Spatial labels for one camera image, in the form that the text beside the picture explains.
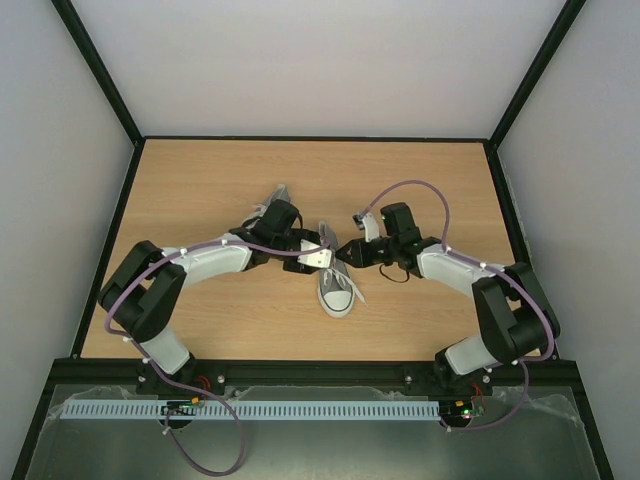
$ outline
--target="white wall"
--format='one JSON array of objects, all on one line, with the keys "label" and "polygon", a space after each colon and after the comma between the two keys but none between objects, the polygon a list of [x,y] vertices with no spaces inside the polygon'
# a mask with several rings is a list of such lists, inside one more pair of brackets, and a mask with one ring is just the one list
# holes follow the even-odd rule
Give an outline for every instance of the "white wall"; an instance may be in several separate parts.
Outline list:
[{"label": "white wall", "polygon": [[131,152],[51,3],[0,2],[0,478],[69,355]]},{"label": "white wall", "polygon": [[75,0],[146,135],[487,137],[564,0]]},{"label": "white wall", "polygon": [[616,478],[640,439],[640,3],[590,0],[501,148]]}]

